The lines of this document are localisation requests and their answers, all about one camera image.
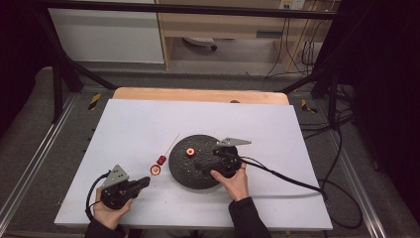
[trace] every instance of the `metal frame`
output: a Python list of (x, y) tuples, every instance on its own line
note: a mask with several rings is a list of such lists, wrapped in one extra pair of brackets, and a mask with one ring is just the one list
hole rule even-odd
[(32, 181), (37, 175), (37, 172), (43, 164), (44, 159), (49, 153), (50, 148), (52, 147), (53, 142), (55, 141), (55, 138), (57, 137), (68, 115), (70, 114), (70, 111), (77, 97), (78, 93), (75, 92), (71, 93), (68, 96), (64, 104), (63, 113), (61, 117), (59, 117), (57, 122), (50, 127), (49, 131), (47, 132), (47, 135), (44, 137), (43, 141), (41, 142), (34, 156), (32, 157), (30, 163), (28, 164), (18, 183), (15, 185), (12, 193), (9, 195), (3, 207), (1, 208), (0, 237), (6, 231), (6, 228), (12, 220), (12, 217), (15, 214), (16, 210), (18, 209), (19, 204), (24, 199), (26, 192), (28, 191)]
[[(325, 108), (325, 103), (323, 103), (323, 100), (315, 100), (315, 103), (324, 121), (328, 122), (328, 112)], [(330, 130), (329, 134), (331, 136), (332, 142), (334, 143), (334, 147), (338, 151), (340, 143), (338, 132)], [(374, 238), (385, 238), (386, 233), (383, 229), (382, 223), (377, 217), (373, 205), (371, 204), (370, 199), (368, 198), (368, 194), (365, 191), (365, 188), (361, 180), (359, 179), (359, 176), (356, 173), (355, 168), (352, 165), (351, 159), (347, 155), (346, 149), (344, 147), (342, 147), (340, 155), (340, 165), (343, 169), (343, 173), (346, 176), (347, 182), (349, 183), (352, 193), (355, 196), (355, 199), (361, 206), (362, 212), (364, 214), (365, 225), (367, 226), (367, 230), (369, 231), (370, 236)]]
[(68, 1), (68, 0), (39, 0), (38, 3), (45, 8), (77, 9), (96, 11), (119, 11), (119, 12), (154, 12), (154, 13), (183, 13), (183, 14), (206, 14), (226, 16), (270, 17), (270, 18), (297, 18), (337, 20), (356, 17), (347, 13), (335, 12), (311, 12), (282, 9), (263, 8), (238, 8), (216, 6), (194, 6), (174, 4), (146, 4), (146, 3), (115, 3), (115, 2), (91, 2), (91, 1)]

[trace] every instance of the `hand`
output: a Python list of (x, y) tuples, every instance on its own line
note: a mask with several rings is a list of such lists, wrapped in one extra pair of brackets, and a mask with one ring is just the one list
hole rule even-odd
[[(96, 201), (101, 200), (102, 186), (96, 188)], [(120, 223), (121, 217), (126, 214), (133, 203), (133, 199), (129, 199), (126, 204), (119, 210), (113, 210), (106, 206), (103, 202), (98, 202), (93, 205), (93, 216), (102, 225), (111, 230), (115, 230)]]
[(246, 167), (247, 164), (242, 163), (241, 168), (231, 178), (225, 178), (217, 171), (211, 171), (210, 174), (225, 187), (232, 199), (239, 201), (250, 196)]

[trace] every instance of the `round dark plate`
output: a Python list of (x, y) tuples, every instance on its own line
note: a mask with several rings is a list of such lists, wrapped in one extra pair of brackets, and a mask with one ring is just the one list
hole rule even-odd
[[(218, 165), (219, 158), (213, 155), (217, 139), (206, 135), (189, 136), (179, 141), (169, 155), (169, 169), (175, 180), (192, 189), (207, 189), (219, 184), (210, 175), (210, 168)], [(194, 149), (192, 158), (186, 150)]]

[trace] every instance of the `white table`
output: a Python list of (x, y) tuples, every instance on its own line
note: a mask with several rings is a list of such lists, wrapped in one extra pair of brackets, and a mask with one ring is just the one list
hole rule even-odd
[[(240, 156), (318, 186), (292, 106), (111, 99), (54, 223), (87, 226), (84, 204), (93, 182), (117, 164), (130, 180), (151, 176), (150, 167), (178, 133), (176, 141), (196, 134), (251, 140), (250, 145), (238, 147)], [(332, 229), (321, 194), (251, 166), (247, 173), (250, 194), (269, 230)], [(143, 229), (233, 227), (228, 212), (231, 199), (221, 185), (205, 190), (186, 188), (172, 177), (168, 162), (160, 175), (151, 177), (150, 186), (121, 220), (123, 225)]]

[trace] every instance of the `black sleeve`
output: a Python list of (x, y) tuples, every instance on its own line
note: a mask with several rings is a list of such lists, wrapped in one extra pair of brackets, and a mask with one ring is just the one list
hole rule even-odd
[(95, 219), (90, 222), (84, 233), (84, 238), (124, 238), (125, 236), (126, 232), (120, 225), (117, 226), (117, 229), (111, 230)]
[(229, 212), (235, 225), (236, 238), (269, 238), (271, 235), (260, 220), (251, 197), (229, 204)]

